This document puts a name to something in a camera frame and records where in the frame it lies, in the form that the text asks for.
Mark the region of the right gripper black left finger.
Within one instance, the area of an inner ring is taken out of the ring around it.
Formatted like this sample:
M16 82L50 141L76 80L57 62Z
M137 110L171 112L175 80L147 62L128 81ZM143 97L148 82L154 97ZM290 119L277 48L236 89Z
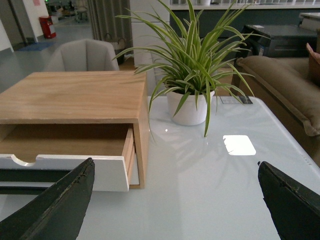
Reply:
M2 240L77 239L95 181L88 158L28 204L0 222Z

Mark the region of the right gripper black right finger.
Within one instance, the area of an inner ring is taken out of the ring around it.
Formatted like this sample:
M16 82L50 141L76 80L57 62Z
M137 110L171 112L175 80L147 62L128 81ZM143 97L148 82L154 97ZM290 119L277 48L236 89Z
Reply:
M282 240L320 238L320 195L266 161L258 168L263 200Z

